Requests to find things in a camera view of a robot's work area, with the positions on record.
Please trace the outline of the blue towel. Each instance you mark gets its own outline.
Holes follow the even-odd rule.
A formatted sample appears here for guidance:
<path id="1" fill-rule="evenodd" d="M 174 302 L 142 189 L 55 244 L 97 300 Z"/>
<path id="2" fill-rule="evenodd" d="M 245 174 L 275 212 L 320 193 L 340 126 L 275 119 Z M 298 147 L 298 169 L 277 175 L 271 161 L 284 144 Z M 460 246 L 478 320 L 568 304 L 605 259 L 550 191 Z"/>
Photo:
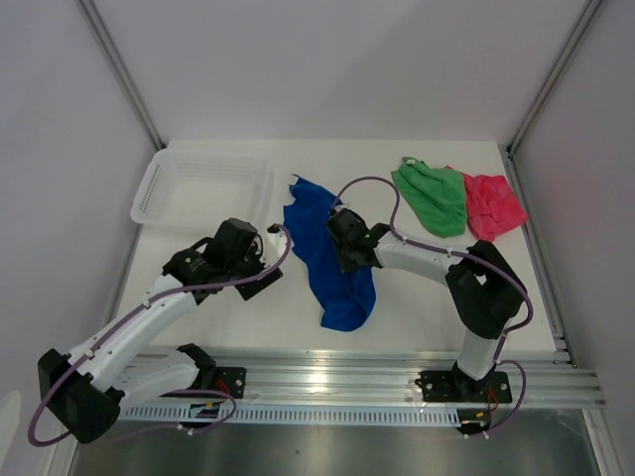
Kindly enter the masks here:
<path id="1" fill-rule="evenodd" d="M 320 325 L 351 332 L 361 327 L 376 303 L 372 272 L 362 268 L 344 273 L 325 224 L 335 195 L 305 178 L 293 175 L 289 184 L 293 202 L 283 207 L 284 226 L 293 240 L 293 252 L 306 265 L 309 286 L 322 308 Z"/>

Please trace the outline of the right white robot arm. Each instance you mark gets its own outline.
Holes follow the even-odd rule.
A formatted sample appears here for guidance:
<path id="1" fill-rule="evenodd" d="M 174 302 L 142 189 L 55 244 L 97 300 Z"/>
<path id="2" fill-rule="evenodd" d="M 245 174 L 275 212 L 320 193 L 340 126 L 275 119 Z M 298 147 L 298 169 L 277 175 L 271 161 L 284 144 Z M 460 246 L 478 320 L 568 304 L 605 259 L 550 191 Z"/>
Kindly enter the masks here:
<path id="1" fill-rule="evenodd" d="M 343 272 L 361 268 L 394 269 L 447 287 L 465 337 L 449 371 L 423 371 L 417 380 L 428 402 L 477 403 L 494 396 L 507 382 L 496 370 L 509 332 L 508 322 L 524 306 L 526 322 L 534 307 L 524 284 L 498 249 L 479 240 L 453 250 L 400 235 L 393 225 L 368 227 L 348 208 L 329 213 L 325 225 Z"/>

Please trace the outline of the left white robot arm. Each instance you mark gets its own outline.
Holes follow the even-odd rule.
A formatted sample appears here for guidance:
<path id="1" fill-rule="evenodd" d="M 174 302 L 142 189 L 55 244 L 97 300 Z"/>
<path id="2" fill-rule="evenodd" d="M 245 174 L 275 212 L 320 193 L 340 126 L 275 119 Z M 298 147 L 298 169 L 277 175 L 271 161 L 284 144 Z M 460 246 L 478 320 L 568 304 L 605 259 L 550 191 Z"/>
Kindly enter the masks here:
<path id="1" fill-rule="evenodd" d="M 128 312 L 66 353 L 47 351 L 38 361 L 41 400 L 28 426 L 29 442 L 46 447 L 73 436 L 86 444 L 104 435 L 130 408 L 158 397 L 204 397 L 214 403 L 236 398 L 216 380 L 214 359 L 195 344 L 133 368 L 132 360 L 167 327 L 227 288 L 250 299 L 281 278 L 292 237 L 282 224 L 261 234 L 229 218 L 212 237 L 175 253 Z M 49 440 L 37 425 L 50 412 L 65 429 Z"/>

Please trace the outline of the white plastic basket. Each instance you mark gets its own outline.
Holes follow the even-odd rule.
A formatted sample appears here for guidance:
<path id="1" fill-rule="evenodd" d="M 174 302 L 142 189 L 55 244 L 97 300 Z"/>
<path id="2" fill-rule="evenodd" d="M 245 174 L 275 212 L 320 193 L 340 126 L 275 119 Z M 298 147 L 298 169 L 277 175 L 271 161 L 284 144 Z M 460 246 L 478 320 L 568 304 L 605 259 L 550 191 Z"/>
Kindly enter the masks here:
<path id="1" fill-rule="evenodd" d="M 239 218 L 262 230 L 273 183 L 265 157 L 164 149 L 146 168 L 130 216 L 144 226 L 203 233 Z"/>

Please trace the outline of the green towel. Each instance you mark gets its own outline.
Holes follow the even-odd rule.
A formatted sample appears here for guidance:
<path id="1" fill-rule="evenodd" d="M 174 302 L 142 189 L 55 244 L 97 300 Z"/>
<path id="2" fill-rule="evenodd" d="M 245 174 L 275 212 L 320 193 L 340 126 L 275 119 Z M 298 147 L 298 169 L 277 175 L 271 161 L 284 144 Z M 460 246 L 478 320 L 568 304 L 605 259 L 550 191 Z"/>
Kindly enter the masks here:
<path id="1" fill-rule="evenodd" d="M 391 178 L 429 233 L 451 238 L 466 231 L 467 196 L 460 172 L 431 168 L 423 161 L 404 157 Z"/>

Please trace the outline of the pink towel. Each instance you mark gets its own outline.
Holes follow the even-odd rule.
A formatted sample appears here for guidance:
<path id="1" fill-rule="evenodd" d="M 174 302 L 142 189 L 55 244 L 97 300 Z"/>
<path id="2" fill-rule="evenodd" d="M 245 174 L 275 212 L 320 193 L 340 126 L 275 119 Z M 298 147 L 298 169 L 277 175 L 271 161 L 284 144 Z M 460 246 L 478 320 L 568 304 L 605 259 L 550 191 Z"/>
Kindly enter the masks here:
<path id="1" fill-rule="evenodd" d="M 530 218 L 507 178 L 461 173 L 466 193 L 467 226 L 479 240 L 494 242 Z"/>

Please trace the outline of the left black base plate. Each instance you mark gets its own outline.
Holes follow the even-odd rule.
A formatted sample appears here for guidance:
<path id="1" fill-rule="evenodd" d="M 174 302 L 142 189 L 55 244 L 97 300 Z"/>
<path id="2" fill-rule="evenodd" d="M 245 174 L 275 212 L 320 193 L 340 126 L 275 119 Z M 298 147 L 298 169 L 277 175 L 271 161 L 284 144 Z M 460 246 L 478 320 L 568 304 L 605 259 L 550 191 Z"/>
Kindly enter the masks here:
<path id="1" fill-rule="evenodd" d="M 215 390 L 234 399 L 242 399 L 246 387 L 247 370 L 244 367 L 214 367 L 201 370 L 194 380 L 193 390 Z"/>

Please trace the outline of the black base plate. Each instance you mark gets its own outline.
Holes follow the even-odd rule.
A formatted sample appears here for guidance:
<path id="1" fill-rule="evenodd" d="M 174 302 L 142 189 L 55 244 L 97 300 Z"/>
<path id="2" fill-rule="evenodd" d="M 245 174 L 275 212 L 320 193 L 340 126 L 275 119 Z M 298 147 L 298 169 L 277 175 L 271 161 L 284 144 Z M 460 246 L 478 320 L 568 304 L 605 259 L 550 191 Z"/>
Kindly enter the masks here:
<path id="1" fill-rule="evenodd" d="M 246 387 L 247 370 L 244 367 L 214 367 L 201 370 L 194 380 L 193 390 L 215 390 L 234 399 L 242 399 Z"/>
<path id="2" fill-rule="evenodd" d="M 474 381 L 458 371 L 427 370 L 420 372 L 414 383 L 425 403 L 486 404 L 488 396 L 495 397 L 494 403 L 512 402 L 508 375 L 500 371 Z"/>

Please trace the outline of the aluminium front rail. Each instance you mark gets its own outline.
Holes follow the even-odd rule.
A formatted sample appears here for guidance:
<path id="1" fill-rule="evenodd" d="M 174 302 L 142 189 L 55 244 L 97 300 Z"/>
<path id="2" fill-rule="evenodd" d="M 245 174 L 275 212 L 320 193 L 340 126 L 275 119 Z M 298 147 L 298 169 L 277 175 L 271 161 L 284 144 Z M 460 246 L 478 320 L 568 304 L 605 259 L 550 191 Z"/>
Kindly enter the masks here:
<path id="1" fill-rule="evenodd" d="M 423 370 L 446 370 L 454 352 L 388 352 L 207 347 L 220 366 L 247 370 L 245 402 L 273 405 L 418 406 L 414 381 Z M 510 352 L 502 371 L 525 409 L 603 409 L 595 371 L 565 351 Z"/>

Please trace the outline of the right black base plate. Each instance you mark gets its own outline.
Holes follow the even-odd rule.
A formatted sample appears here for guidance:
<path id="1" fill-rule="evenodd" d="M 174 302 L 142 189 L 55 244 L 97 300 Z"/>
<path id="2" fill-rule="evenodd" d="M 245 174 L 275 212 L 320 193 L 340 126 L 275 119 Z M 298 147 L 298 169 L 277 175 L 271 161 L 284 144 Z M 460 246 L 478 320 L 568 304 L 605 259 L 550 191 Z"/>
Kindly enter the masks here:
<path id="1" fill-rule="evenodd" d="M 425 403 L 486 404 L 488 396 L 495 397 L 494 403 L 512 402 L 508 375 L 500 371 L 474 381 L 458 371 L 427 370 L 420 372 L 414 383 Z"/>

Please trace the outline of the left aluminium corner post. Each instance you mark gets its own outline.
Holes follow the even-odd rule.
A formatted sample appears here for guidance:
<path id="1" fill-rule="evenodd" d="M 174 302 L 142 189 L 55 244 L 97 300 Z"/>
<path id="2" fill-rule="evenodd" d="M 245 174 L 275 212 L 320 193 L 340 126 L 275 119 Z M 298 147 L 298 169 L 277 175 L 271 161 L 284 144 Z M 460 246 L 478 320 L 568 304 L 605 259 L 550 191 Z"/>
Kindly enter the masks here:
<path id="1" fill-rule="evenodd" d="M 96 2 L 93 0 L 76 0 L 74 4 L 83 17 L 90 34 L 118 82 L 130 110 L 141 125 L 149 142 L 156 151 L 163 150 L 166 147 L 165 142 L 161 138 L 141 91 L 131 75 Z"/>

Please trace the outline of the aluminium corner post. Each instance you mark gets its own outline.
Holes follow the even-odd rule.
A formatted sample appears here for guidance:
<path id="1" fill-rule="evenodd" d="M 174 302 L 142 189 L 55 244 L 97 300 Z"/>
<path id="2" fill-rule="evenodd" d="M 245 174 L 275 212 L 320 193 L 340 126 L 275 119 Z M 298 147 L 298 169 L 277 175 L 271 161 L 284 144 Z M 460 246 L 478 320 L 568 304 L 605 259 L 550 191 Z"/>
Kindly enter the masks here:
<path id="1" fill-rule="evenodd" d="M 570 31 L 566 34 L 563 44 L 558 49 L 529 107 L 505 146 L 506 156 L 510 160 L 513 160 L 517 155 L 524 140 L 537 123 L 541 113 L 564 79 L 576 54 L 607 4 L 608 1 L 605 0 L 588 0 L 583 3 L 580 13 L 576 16 Z"/>
<path id="2" fill-rule="evenodd" d="M 163 150 L 166 147 L 165 142 L 161 138 L 141 91 L 131 75 L 96 2 L 93 0 L 76 0 L 74 4 L 83 17 L 90 34 L 118 82 L 130 110 L 141 125 L 149 142 L 156 151 Z"/>

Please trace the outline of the right aluminium corner post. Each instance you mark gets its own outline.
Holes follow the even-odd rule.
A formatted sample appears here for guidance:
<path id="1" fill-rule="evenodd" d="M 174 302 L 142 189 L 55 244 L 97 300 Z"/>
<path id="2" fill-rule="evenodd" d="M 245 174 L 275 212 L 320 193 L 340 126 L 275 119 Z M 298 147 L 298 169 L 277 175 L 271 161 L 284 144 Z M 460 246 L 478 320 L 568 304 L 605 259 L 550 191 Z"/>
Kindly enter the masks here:
<path id="1" fill-rule="evenodd" d="M 510 160 L 513 160 L 517 155 L 524 140 L 537 123 L 541 113 L 564 79 L 576 54 L 607 4 L 608 1 L 605 0 L 588 0 L 583 3 L 580 13 L 576 16 L 570 31 L 566 34 L 563 44 L 558 49 L 529 107 L 505 146 L 506 156 Z"/>

